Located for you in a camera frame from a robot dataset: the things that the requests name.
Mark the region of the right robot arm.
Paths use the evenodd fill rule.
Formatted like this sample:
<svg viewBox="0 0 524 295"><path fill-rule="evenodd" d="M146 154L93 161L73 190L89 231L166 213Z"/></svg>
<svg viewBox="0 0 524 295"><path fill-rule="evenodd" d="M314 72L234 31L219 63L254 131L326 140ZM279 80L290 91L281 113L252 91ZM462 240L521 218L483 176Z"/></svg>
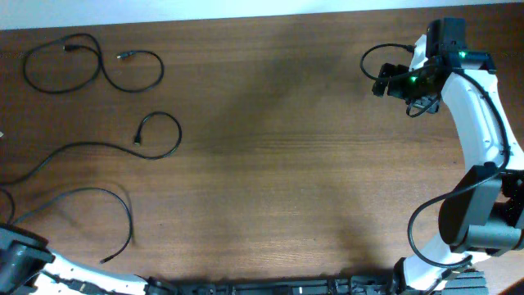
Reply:
<svg viewBox="0 0 524 295"><path fill-rule="evenodd" d="M463 151L465 176L434 198L438 234L390 275L355 276L352 294L485 294L475 264L523 248L523 150L499 100L492 56L465 41L461 18L434 20L414 44L408 66L382 65L373 94L398 98L407 115L446 105Z"/></svg>

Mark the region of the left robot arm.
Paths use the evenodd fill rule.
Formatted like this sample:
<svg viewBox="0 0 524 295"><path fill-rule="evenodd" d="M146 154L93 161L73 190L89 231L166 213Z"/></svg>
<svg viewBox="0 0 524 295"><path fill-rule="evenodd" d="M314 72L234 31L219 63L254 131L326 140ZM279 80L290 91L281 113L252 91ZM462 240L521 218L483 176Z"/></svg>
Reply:
<svg viewBox="0 0 524 295"><path fill-rule="evenodd" d="M47 244L37 234L1 224L2 294L178 294L175 286L154 277L75 264Z"/></svg>

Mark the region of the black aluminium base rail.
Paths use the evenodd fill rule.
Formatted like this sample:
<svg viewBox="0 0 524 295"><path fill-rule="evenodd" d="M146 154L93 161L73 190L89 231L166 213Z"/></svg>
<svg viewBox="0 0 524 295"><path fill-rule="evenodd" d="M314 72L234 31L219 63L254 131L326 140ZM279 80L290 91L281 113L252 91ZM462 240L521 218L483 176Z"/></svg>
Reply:
<svg viewBox="0 0 524 295"><path fill-rule="evenodd" d="M482 271L468 270L444 283L420 290L407 286L398 272L391 275L361 275L350 278L317 280L266 281L248 284L176 284L175 295L488 295L486 277Z"/></svg>

